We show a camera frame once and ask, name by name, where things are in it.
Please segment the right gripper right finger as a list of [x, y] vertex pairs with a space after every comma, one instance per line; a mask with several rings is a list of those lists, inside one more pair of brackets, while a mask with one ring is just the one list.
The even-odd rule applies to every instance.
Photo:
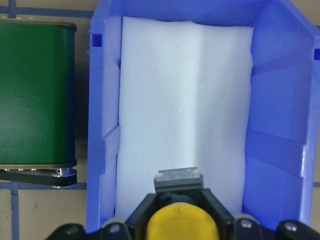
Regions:
[[233, 215], [222, 205], [209, 189], [200, 191], [203, 209], [213, 218], [221, 240], [231, 240], [234, 233]]

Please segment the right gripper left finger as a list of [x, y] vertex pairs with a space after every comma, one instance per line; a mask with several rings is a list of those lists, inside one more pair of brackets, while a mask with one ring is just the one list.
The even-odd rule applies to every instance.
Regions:
[[155, 193], [148, 193], [138, 207], [125, 221], [132, 240], [144, 240], [148, 222], [159, 209], [159, 198]]

